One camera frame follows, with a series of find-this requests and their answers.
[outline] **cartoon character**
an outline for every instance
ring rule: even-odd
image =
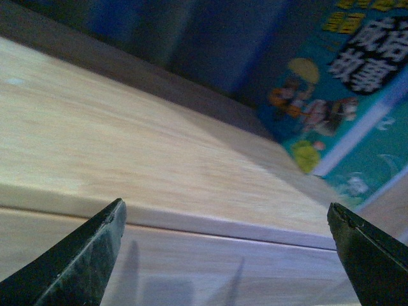
[[[317,99],[304,111],[303,132],[314,129],[321,135],[334,136],[343,120],[356,118],[357,107],[357,97],[336,101]]]
[[[282,88],[273,89],[268,97],[269,102],[271,105],[286,111],[298,88],[299,81],[296,78],[288,78]]]
[[[310,59],[293,59],[288,68],[292,76],[286,79],[282,88],[272,90],[268,97],[270,104],[279,109],[275,119],[280,119],[285,113],[294,119],[302,115],[305,101],[311,98],[319,81],[319,70]],[[301,82],[307,86],[305,91],[300,91]]]

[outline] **wood grain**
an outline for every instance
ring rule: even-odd
[[[90,217],[121,197],[133,224],[334,248],[337,195],[276,143],[5,39],[0,56],[4,206]]]
[[[9,0],[0,2],[0,35],[240,129],[270,137],[249,107]]]
[[[0,280],[84,221],[0,208]],[[127,226],[102,305],[317,305],[344,278],[334,251]]]

